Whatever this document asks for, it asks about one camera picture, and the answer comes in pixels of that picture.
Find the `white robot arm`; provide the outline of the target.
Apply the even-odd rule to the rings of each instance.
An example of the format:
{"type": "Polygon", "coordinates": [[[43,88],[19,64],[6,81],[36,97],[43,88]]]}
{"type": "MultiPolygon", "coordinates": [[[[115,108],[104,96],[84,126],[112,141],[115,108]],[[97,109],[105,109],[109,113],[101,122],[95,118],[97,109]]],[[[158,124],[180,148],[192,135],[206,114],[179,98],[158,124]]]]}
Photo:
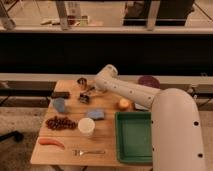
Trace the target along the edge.
{"type": "Polygon", "coordinates": [[[153,171],[207,171],[195,100],[181,89],[160,90],[119,80],[117,75],[108,64],[95,76],[95,86],[151,110],[153,171]]]}

